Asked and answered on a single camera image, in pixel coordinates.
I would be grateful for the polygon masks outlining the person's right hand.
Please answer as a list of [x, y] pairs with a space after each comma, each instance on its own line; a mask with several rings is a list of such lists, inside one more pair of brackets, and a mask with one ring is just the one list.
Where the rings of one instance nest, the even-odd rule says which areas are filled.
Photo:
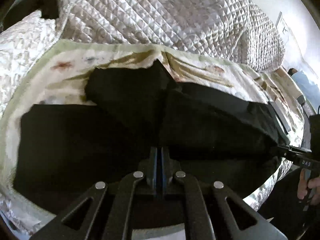
[[312, 197], [311, 205], [318, 205], [319, 197], [320, 197], [319, 177], [307, 180], [305, 178], [305, 173], [306, 173], [306, 170], [302, 169], [300, 173], [300, 178], [299, 178], [297, 197], [298, 199], [303, 200], [308, 193], [307, 189], [315, 189], [316, 192]]

